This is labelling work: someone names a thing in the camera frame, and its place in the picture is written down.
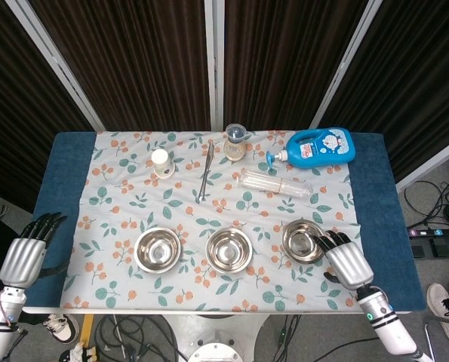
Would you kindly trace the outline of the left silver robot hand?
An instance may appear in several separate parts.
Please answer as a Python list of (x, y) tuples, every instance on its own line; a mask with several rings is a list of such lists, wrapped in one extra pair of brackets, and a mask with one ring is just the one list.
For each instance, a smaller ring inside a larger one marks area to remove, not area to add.
[(61, 212), (45, 213), (23, 229), (11, 242), (1, 266), (0, 281), (4, 286), (28, 289), (39, 278), (67, 269), (69, 259), (50, 268), (42, 267), (54, 234), (66, 219)]

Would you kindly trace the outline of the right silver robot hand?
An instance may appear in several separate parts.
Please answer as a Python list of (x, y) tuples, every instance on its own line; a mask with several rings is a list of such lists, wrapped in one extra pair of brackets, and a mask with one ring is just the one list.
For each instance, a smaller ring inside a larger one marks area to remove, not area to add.
[(337, 280), (347, 290), (357, 290), (373, 281), (374, 273), (363, 252), (345, 233), (328, 230), (323, 235), (313, 235), (312, 240), (320, 247)]

